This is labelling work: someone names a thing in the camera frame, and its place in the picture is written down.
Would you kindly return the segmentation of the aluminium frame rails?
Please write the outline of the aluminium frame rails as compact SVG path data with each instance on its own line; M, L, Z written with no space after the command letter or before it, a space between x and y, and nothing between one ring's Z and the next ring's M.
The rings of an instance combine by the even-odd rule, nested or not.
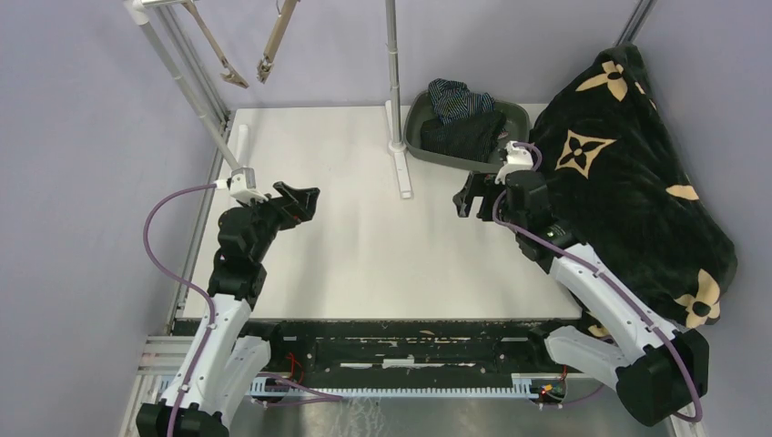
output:
M189 337L148 336L117 436L138 436L136 417L144 403L156 403L178 373Z

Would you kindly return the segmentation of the centre rack pole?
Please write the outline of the centre rack pole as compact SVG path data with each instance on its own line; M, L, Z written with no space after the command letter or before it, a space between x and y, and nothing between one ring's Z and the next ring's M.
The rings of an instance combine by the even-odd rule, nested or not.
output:
M403 152L405 146L402 142L401 128L401 92L399 77L399 49L397 38L396 1L385 0L387 53L390 79L390 100L388 104L391 128L392 154Z

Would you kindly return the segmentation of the blue striped underwear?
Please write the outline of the blue striped underwear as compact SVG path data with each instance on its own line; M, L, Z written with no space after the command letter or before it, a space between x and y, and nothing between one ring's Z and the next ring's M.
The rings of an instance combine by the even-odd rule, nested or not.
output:
M434 114L444 125L494 110L495 100L488 93L474 93L460 81L437 78L427 92Z

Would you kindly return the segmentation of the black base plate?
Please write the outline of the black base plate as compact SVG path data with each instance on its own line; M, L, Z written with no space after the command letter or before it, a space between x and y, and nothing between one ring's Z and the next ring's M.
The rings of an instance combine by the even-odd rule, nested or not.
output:
M315 389L502 388L513 375L560 377L542 344L553 320L248 320L267 370Z

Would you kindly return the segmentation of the wooden clip hanger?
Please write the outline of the wooden clip hanger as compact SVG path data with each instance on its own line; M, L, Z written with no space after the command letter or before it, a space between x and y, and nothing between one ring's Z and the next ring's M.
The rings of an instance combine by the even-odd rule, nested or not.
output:
M278 5L277 20L270 32L263 56L257 64L257 79L261 84L265 84L271 74L279 46L299 2L299 0L286 0Z

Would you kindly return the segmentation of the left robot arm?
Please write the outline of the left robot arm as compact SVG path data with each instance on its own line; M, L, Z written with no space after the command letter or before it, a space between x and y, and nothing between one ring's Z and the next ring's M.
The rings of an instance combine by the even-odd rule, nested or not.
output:
M174 279L206 303L193 341L159 401L141 405L141 436L227 436L233 417L263 369L279 368L286 345L241 336L267 278L262 262L277 234L313 219L320 190L273 185L277 196L240 200L218 218L218 250L205 289Z

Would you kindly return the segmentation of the left hanging wooden hanger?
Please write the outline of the left hanging wooden hanger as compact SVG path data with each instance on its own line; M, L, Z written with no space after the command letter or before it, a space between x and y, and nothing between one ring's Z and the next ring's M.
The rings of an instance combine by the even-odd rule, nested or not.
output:
M248 89L249 83L229 62L224 51L220 47L216 37L213 36L208 25L206 24L203 17L201 16L197 6L195 5L195 2L191 0L185 0L181 4L188 11L188 13L192 16L192 18L198 25L203 36L206 38L206 40L208 41L208 44L210 45L213 52L215 53L215 56L219 61L221 67L224 69L224 71L219 74L222 80L233 86L238 86L243 89Z

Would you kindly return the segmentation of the green plastic tray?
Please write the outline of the green plastic tray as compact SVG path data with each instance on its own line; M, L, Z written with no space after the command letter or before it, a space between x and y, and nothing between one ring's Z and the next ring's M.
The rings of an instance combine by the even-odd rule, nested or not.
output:
M404 122L404 143L418 159L482 173L495 173L510 141L528 140L531 120L524 107L497 101L493 111L447 125L434 113L427 92L412 102Z

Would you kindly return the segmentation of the black floral blanket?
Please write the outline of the black floral blanket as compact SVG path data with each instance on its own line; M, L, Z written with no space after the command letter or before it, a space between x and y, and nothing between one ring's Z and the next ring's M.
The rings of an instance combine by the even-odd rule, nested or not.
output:
M649 308L711 325L736 274L733 241L686 174L639 49L602 51L533 124L556 215Z

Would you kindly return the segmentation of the rack pole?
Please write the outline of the rack pole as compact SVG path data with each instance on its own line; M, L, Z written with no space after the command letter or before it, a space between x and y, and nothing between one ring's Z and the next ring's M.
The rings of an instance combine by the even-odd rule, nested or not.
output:
M399 49L397 38L396 1L385 0L387 53L390 79L390 100L388 104L391 128L392 154L403 152L405 146L402 142L401 128L401 92L399 77Z
M161 38L150 23L147 9L144 7L143 3L141 1L123 1L122 4L128 11L134 23L140 28L147 41L157 53L157 56L171 75L175 84L178 86L178 89L187 100L188 104L198 117L201 124L213 138L218 151L222 155L228 167L231 170L239 169L240 165L234 157L233 153L229 150L227 143L220 133L219 125L215 124L208 111L202 106L201 101L198 99L196 93L193 91L186 78L184 78L184 75L177 66L173 56L164 46Z

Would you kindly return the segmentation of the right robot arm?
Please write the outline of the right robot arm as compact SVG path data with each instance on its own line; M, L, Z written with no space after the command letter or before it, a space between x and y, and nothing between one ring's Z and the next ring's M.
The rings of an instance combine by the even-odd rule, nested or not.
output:
M469 173L452 198L459 217L477 214L513 232L526 258L566 287L607 329L600 340L561 326L531 340L526 359L538 371L562 364L615 391L638 422L652 426L668 416L700 422L706 394L709 347L696 330L680 330L647 307L601 261L574 227L558 218L542 174L516 170L504 178Z

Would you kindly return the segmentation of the black striped underwear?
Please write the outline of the black striped underwear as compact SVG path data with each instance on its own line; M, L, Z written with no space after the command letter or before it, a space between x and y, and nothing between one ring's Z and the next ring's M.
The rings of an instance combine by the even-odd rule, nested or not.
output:
M422 123L422 149L452 158L487 162L504 131L506 115L492 111L444 125L439 118Z

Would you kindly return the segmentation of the left rack pole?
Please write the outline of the left rack pole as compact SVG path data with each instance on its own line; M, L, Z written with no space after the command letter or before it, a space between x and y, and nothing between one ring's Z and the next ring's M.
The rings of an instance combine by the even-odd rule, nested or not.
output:
M218 151L222 155L228 167L231 170L239 169L240 165L234 157L233 153L229 150L227 143L220 133L219 125L215 124L208 111L202 106L201 101L198 99L196 93L193 91L186 78L184 78L184 75L177 66L173 56L164 46L161 38L150 23L147 9L144 7L143 3L141 1L123 1L122 4L128 11L134 23L140 28L147 41L157 53L157 56L171 75L175 84L178 86L178 89L187 100L188 104L198 117L201 124L213 138Z

